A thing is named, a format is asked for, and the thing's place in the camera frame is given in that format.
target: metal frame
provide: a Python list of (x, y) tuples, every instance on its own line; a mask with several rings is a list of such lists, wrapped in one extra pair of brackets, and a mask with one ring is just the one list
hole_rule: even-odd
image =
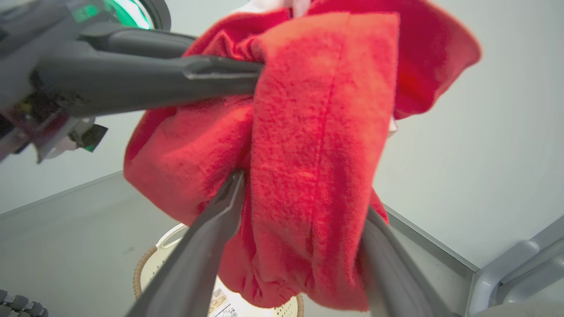
[(447, 247), (444, 243), (431, 236), (425, 230), (419, 228), (419, 226), (397, 213), (388, 205), (384, 204), (384, 208), (388, 213), (388, 219), (392, 227), (396, 228), (399, 232), (422, 247), (423, 250), (429, 252), (432, 256), (460, 276), (470, 281), (472, 280), (474, 273), (479, 271), (479, 267), (456, 253), (451, 248)]
[(564, 216), (476, 272), (466, 316), (523, 301), (564, 278)]

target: towel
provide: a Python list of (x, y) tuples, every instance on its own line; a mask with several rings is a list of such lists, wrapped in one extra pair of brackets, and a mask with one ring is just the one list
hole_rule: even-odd
[(186, 52), (265, 65), (254, 95), (147, 111), (124, 174), (190, 225), (233, 169), (245, 169), (238, 234), (219, 277), (259, 307), (306, 293), (366, 310), (358, 250), (390, 127), (428, 111), (480, 50), (454, 18), (421, 0), (317, 0), (236, 13)]

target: green light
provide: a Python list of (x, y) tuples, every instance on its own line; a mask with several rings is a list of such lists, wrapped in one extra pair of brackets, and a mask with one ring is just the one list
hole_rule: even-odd
[[(115, 16), (126, 27), (152, 29), (151, 18), (143, 13), (135, 0), (104, 0), (104, 10)], [(86, 5), (73, 12), (76, 22), (81, 23), (100, 13), (94, 5)]]
[(80, 23), (80, 22), (86, 21), (89, 18), (95, 16), (99, 12), (100, 12), (100, 10), (98, 10), (98, 8), (96, 8), (94, 5), (87, 5), (87, 6), (83, 6), (82, 8), (80, 8), (78, 10), (75, 10), (72, 13), (72, 15), (73, 15), (74, 19), (76, 20), (76, 22)]
[(104, 0), (106, 9), (114, 13), (121, 24), (126, 27), (152, 29), (149, 17), (145, 16), (141, 8), (133, 0)]

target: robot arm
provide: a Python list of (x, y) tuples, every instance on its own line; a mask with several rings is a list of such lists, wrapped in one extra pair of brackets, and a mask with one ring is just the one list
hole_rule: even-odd
[(262, 65), (181, 58), (195, 38), (126, 28), (103, 8), (103, 0), (0, 7), (0, 161), (33, 144), (41, 162), (67, 137), (92, 149), (106, 131), (96, 116), (254, 92)]

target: white wall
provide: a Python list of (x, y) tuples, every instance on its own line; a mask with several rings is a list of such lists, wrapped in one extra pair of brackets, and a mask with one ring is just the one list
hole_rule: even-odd
[(137, 262), (177, 223), (120, 175), (0, 217), (0, 288), (51, 316), (124, 316)]
[(435, 108), (398, 122), (375, 188), (482, 267), (564, 214), (564, 2), (438, 0), (483, 46)]
[[(246, 0), (167, 1), (172, 31), (200, 35)], [(94, 153), (82, 149), (36, 165), (27, 148), (0, 164), (0, 214), (122, 170), (124, 151), (142, 112), (105, 116), (96, 123), (109, 128)]]

